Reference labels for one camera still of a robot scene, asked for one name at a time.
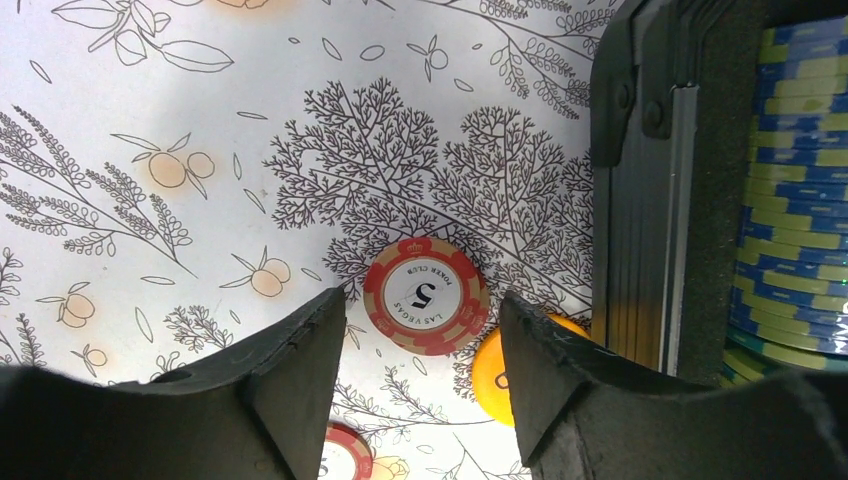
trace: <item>red and white poker chip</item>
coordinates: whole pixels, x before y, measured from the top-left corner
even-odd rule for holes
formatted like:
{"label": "red and white poker chip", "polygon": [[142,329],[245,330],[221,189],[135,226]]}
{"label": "red and white poker chip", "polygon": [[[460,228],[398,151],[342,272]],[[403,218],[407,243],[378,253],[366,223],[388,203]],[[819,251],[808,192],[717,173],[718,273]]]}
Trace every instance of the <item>red and white poker chip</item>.
{"label": "red and white poker chip", "polygon": [[338,422],[327,424],[318,478],[369,480],[373,468],[371,449],[355,430]]}
{"label": "red and white poker chip", "polygon": [[471,260],[437,238],[402,240],[368,270],[365,310],[395,344],[418,355],[455,352],[483,329],[489,291]]}

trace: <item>orange fruit drawing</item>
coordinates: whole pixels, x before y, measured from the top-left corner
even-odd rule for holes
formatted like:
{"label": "orange fruit drawing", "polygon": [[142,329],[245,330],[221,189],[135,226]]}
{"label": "orange fruit drawing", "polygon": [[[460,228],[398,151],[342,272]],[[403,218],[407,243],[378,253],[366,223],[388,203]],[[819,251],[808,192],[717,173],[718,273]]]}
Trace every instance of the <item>orange fruit drawing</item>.
{"label": "orange fruit drawing", "polygon": [[103,350],[98,350],[96,348],[89,350],[85,354],[85,359],[88,363],[94,365],[95,367],[102,367],[106,365],[106,362],[109,360],[106,358],[106,354],[103,353]]}
{"label": "orange fruit drawing", "polygon": [[94,315],[94,304],[83,295],[72,293],[71,295],[68,295],[68,299],[65,303],[65,310],[65,313],[70,313],[71,316],[87,319]]}
{"label": "orange fruit drawing", "polygon": [[188,169],[198,178],[209,178],[215,173],[215,162],[203,152],[194,152],[188,156]]}
{"label": "orange fruit drawing", "polygon": [[256,270],[250,277],[250,285],[254,290],[266,297],[274,297],[283,291],[283,284],[274,276],[273,273],[266,270]]}
{"label": "orange fruit drawing", "polygon": [[437,48],[430,53],[430,66],[436,70],[441,70],[448,66],[448,54],[441,48]]}
{"label": "orange fruit drawing", "polygon": [[88,323],[88,320],[74,315],[67,308],[63,309],[62,317],[59,320],[71,328],[82,328]]}
{"label": "orange fruit drawing", "polygon": [[289,268],[289,264],[280,260],[279,258],[269,258],[265,265],[262,266],[262,270],[267,272],[271,272],[272,275],[277,277],[277,280],[280,283],[286,283],[291,280],[291,269]]}
{"label": "orange fruit drawing", "polygon": [[167,153],[157,153],[148,165],[150,176],[165,188],[175,188],[185,182],[186,171],[179,160]]}

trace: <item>black plastic bracket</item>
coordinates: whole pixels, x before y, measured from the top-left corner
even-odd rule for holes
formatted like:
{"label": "black plastic bracket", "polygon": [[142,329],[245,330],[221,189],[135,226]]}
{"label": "black plastic bracket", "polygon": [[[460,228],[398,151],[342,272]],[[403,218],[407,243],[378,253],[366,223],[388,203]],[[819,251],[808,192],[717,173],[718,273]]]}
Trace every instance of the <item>black plastic bracket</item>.
{"label": "black plastic bracket", "polygon": [[226,350],[141,385],[0,369],[0,476],[313,480],[345,331],[328,289]]}
{"label": "black plastic bracket", "polygon": [[611,168],[621,161],[627,122],[636,104],[633,17],[647,0],[630,0],[613,16],[601,37],[589,83],[592,165]]}
{"label": "black plastic bracket", "polygon": [[788,370],[715,389],[620,357],[512,292],[500,322],[534,480],[848,478],[848,374]]}

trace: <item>poker chip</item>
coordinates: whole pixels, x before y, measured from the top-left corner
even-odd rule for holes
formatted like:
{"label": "poker chip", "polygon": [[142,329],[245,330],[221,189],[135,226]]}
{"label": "poker chip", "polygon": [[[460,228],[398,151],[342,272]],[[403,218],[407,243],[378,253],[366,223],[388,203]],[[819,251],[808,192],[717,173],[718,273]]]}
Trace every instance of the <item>poker chip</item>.
{"label": "poker chip", "polygon": [[772,227],[821,233],[848,234],[848,218],[814,217],[812,215],[794,215],[791,213],[770,212],[768,210],[745,207],[744,218],[752,222]]}
{"label": "poker chip", "polygon": [[[741,262],[736,264],[736,273],[753,280],[754,282],[771,285],[773,287],[785,288],[813,295],[848,297],[848,283],[796,277],[794,275],[774,270],[762,270]],[[848,298],[843,300],[843,306],[846,301],[848,301]]]}
{"label": "poker chip", "polygon": [[769,327],[768,325],[752,322],[733,315],[731,315],[729,323],[739,330],[756,335],[763,340],[768,340],[776,344],[820,353],[836,355],[848,354],[848,341],[846,340],[810,337],[807,335],[785,332]]}
{"label": "poker chip", "polygon": [[848,38],[839,36],[762,47],[759,63],[785,63],[841,55],[848,55]]}
{"label": "poker chip", "polygon": [[788,333],[817,338],[848,340],[848,319],[838,324],[802,322],[758,310],[739,301],[734,302],[730,310],[730,315],[734,318],[744,319]]}
{"label": "poker chip", "polygon": [[779,365],[733,343],[725,345],[722,359],[725,365],[752,382],[781,370]]}
{"label": "poker chip", "polygon": [[774,270],[776,272],[788,273],[798,277],[816,278],[819,280],[837,282],[842,282],[845,281],[845,279],[848,279],[848,267],[799,262],[763,253],[756,253],[745,248],[740,248],[736,251],[736,260],[763,270]]}
{"label": "poker chip", "polygon": [[746,223],[743,225],[742,233],[746,237],[768,240],[785,245],[825,248],[828,250],[848,249],[848,235],[839,235],[837,233],[801,232],[756,223]]}
{"label": "poker chip", "polygon": [[848,304],[848,299],[845,297],[815,295],[812,293],[790,290],[788,288],[775,287],[766,283],[757,282],[751,278],[746,278],[738,273],[733,279],[733,286],[746,292],[752,292],[763,298],[789,303],[800,307],[807,307],[813,310],[842,313],[843,310],[846,309],[846,306],[848,306],[846,305]]}
{"label": "poker chip", "polygon": [[763,115],[754,121],[752,130],[755,132],[845,131],[848,130],[848,114],[826,113],[823,115]]}
{"label": "poker chip", "polygon": [[821,202],[848,202],[848,185],[828,183],[772,182],[758,178],[745,180],[745,190],[773,197]]}
{"label": "poker chip", "polygon": [[754,101],[757,115],[801,115],[810,113],[848,112],[848,94],[812,95],[807,97],[758,98]]}
{"label": "poker chip", "polygon": [[[553,314],[548,316],[581,337],[590,339],[585,330],[567,318]],[[492,331],[477,350],[471,364],[471,387],[483,411],[504,425],[515,426],[509,401],[509,382],[506,377],[500,328]]]}
{"label": "poker chip", "polygon": [[814,22],[768,28],[763,31],[761,45],[786,45],[843,36],[848,36],[848,17],[834,17]]}
{"label": "poker chip", "polygon": [[848,74],[848,55],[757,66],[760,80],[828,77]]}
{"label": "poker chip", "polygon": [[753,147],[796,150],[848,148],[848,132],[754,132]]}
{"label": "poker chip", "polygon": [[371,449],[355,430],[337,422],[327,424],[318,478],[369,480],[373,466]]}
{"label": "poker chip", "polygon": [[813,217],[840,217],[848,225],[848,203],[796,200],[747,192],[742,200],[753,209]]}
{"label": "poker chip", "polygon": [[[794,165],[794,166],[810,166],[810,167],[845,167],[845,151],[844,149],[827,149],[827,150],[794,150],[790,148],[769,148],[769,147],[754,147],[751,148],[748,155],[748,160],[752,163],[770,163],[778,165]],[[768,175],[770,170],[763,170],[759,167],[760,173]]]}
{"label": "poker chip", "polygon": [[[764,223],[766,225],[769,224],[768,219],[764,217],[758,218],[757,223]],[[771,257],[783,258],[786,260],[795,260],[797,262],[806,262],[812,264],[835,266],[845,265],[845,255],[840,251],[834,251],[825,248],[810,248],[799,247],[795,245],[785,245],[782,243],[770,242],[768,240],[762,240],[759,238],[752,238],[748,236],[742,236],[739,239],[738,252],[768,255]]]}
{"label": "poker chip", "polygon": [[848,181],[848,166],[808,167],[754,162],[748,164],[748,175],[779,182],[845,183]]}
{"label": "poker chip", "polygon": [[848,93],[848,76],[796,78],[791,80],[765,80],[757,87],[757,96],[809,97]]}
{"label": "poker chip", "polygon": [[801,307],[784,302],[782,299],[766,298],[754,292],[741,290],[735,286],[731,289],[730,296],[734,301],[739,299],[739,301],[745,305],[758,310],[773,313],[781,317],[800,320],[802,322],[840,325],[846,318],[846,315],[842,312],[831,312],[827,310],[816,310],[814,308]]}
{"label": "poker chip", "polygon": [[750,380],[740,375],[736,370],[730,368],[730,366],[726,363],[721,366],[721,376],[729,380],[731,385],[745,385],[746,383],[751,383]]}
{"label": "poker chip", "polygon": [[489,314],[483,277],[462,252],[437,238],[402,240],[383,250],[364,285],[368,317],[396,345],[445,355],[473,340]]}
{"label": "poker chip", "polygon": [[786,347],[774,342],[763,340],[750,333],[744,332],[733,325],[727,327],[727,338],[752,352],[768,359],[788,365],[810,368],[813,370],[829,370],[837,372],[848,371],[848,359],[837,355],[807,352],[792,347]]}

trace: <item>yellow poker chip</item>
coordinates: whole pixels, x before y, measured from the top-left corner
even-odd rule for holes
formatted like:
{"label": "yellow poker chip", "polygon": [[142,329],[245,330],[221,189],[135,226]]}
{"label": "yellow poker chip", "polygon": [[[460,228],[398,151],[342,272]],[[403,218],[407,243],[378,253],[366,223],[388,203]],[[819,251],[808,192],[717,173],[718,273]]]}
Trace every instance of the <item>yellow poker chip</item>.
{"label": "yellow poker chip", "polygon": [[473,340],[489,315],[489,291],[471,260],[438,238],[389,245],[368,269],[364,303],[377,329],[418,355],[445,355]]}
{"label": "yellow poker chip", "polygon": [[318,478],[369,480],[373,468],[374,458],[365,439],[347,425],[327,424]]}
{"label": "yellow poker chip", "polygon": [[[571,320],[560,315],[548,316],[563,327],[591,340],[589,334]],[[474,357],[474,363],[471,365],[471,387],[474,389],[477,403],[490,417],[504,425],[515,426],[509,402],[509,383],[501,348],[500,328],[496,328],[486,337]]]}

